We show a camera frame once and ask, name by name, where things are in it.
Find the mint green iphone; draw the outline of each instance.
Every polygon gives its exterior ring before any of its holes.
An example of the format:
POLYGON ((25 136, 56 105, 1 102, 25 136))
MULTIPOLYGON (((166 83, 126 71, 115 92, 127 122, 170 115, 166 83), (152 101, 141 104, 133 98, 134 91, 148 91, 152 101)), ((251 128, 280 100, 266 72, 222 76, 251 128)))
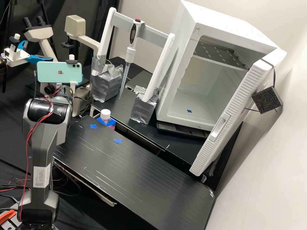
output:
POLYGON ((83 81, 82 65, 77 62, 44 62, 37 63, 37 79, 39 82, 70 83, 83 81))

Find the gray robot arm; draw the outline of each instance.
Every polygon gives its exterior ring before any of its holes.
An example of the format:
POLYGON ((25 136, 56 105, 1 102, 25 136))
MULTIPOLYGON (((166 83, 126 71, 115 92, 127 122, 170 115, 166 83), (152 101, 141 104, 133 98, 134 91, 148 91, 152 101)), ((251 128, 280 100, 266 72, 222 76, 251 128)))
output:
POLYGON ((28 134, 41 117, 53 112, 37 126, 29 143, 28 149, 32 154, 31 190, 24 194, 23 202, 20 202, 18 208, 18 219, 28 228, 34 225, 51 226, 57 217, 59 197, 50 190, 50 173, 53 150, 65 142, 72 115, 72 96, 67 95, 66 91, 70 92, 68 86, 60 88, 57 96, 51 99, 53 106, 42 99, 30 99, 25 106, 25 134, 28 134))

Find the white wall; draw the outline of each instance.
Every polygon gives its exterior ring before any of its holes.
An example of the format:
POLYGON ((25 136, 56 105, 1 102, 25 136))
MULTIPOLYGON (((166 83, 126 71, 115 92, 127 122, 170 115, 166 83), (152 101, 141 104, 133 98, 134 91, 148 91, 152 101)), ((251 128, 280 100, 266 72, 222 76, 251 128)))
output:
POLYGON ((301 56, 279 84, 280 116, 250 112, 243 123, 206 230, 307 228, 306 41, 307 29, 301 56))
MULTIPOLYGON (((304 0, 190 2, 248 21, 286 51, 297 42, 307 12, 304 0)), ((131 18, 139 17, 147 25, 169 33, 178 3, 179 0, 121 0, 119 12, 131 18)), ((125 58, 128 37, 127 32, 115 30, 111 57, 125 58)), ((134 63, 153 72, 162 49, 142 39, 138 40, 136 49, 134 63)))

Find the open door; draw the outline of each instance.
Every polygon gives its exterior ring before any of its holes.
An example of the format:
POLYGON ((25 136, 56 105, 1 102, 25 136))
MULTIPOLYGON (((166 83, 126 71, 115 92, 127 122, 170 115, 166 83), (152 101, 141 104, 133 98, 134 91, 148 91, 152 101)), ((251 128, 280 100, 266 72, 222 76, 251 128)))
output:
MULTIPOLYGON (((286 55, 284 50, 277 48, 264 56, 263 59, 274 65, 276 69, 286 55)), ((262 83, 273 72, 272 69, 272 66, 262 60, 258 60, 252 65, 199 151, 190 172, 196 176, 201 175, 221 153, 246 116, 248 110, 245 108, 250 108, 253 105, 251 95, 262 90, 264 87, 262 83)))

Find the blue cross mark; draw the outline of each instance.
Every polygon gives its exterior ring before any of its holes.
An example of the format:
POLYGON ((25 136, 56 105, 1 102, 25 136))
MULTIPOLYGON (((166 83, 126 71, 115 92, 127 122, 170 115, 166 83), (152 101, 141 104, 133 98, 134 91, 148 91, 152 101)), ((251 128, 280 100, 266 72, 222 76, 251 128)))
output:
POLYGON ((117 144, 120 144, 122 142, 122 139, 113 139, 113 141, 115 141, 117 144))
POLYGON ((96 124, 90 124, 90 127, 93 129, 97 129, 97 125, 96 124))

